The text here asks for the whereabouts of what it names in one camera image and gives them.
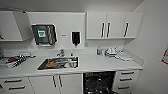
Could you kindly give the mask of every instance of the black soap dispenser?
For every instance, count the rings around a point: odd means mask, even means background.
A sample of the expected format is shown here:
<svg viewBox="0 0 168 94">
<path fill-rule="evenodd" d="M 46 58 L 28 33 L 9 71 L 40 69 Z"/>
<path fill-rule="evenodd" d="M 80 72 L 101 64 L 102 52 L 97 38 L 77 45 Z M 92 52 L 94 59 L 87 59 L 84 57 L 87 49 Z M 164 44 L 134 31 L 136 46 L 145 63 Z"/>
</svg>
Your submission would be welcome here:
<svg viewBox="0 0 168 94">
<path fill-rule="evenodd" d="M 80 43 L 80 32 L 72 32 L 72 43 L 75 47 Z"/>
</svg>

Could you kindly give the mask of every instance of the stainless steel dishwasher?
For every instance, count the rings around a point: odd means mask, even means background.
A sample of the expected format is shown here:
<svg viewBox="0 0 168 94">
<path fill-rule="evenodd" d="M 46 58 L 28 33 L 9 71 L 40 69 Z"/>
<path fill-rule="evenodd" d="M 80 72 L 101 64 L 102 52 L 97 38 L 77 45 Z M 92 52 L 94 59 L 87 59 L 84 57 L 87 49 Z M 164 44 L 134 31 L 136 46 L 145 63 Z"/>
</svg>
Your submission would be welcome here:
<svg viewBox="0 0 168 94">
<path fill-rule="evenodd" d="M 84 73 L 84 94 L 118 94 L 112 91 L 115 71 Z"/>
</svg>

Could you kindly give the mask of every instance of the paper towel dispenser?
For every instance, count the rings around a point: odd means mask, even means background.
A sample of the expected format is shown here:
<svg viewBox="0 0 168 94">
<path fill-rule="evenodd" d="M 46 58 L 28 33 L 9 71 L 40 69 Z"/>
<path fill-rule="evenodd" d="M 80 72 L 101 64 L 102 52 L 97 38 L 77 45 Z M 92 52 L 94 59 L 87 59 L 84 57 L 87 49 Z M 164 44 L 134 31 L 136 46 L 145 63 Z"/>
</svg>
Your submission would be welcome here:
<svg viewBox="0 0 168 94">
<path fill-rule="evenodd" d="M 36 24 L 32 25 L 32 30 L 36 44 L 50 44 L 53 45 L 56 41 L 56 32 L 54 25 Z"/>
</svg>

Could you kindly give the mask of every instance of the stainless steel sink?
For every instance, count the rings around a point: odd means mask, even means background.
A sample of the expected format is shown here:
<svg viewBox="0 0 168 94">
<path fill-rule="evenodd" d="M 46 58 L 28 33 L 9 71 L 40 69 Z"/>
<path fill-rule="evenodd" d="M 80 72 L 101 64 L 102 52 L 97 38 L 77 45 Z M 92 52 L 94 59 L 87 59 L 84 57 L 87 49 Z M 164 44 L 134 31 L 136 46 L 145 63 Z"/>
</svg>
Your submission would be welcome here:
<svg viewBox="0 0 168 94">
<path fill-rule="evenodd" d="M 60 58 L 45 59 L 44 62 L 38 67 L 38 70 L 77 68 L 77 67 L 78 67 L 78 57 L 60 57 Z"/>
</svg>

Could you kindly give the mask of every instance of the faucet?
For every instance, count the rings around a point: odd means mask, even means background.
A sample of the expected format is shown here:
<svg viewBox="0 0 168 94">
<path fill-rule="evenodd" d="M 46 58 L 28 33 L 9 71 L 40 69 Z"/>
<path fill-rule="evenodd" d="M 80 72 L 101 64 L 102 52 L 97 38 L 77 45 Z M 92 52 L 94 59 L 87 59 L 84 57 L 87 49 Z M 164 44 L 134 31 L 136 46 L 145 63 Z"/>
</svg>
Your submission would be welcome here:
<svg viewBox="0 0 168 94">
<path fill-rule="evenodd" d="M 57 54 L 57 56 L 64 57 L 65 56 L 64 49 L 61 49 L 60 51 L 61 52 L 59 54 Z"/>
</svg>

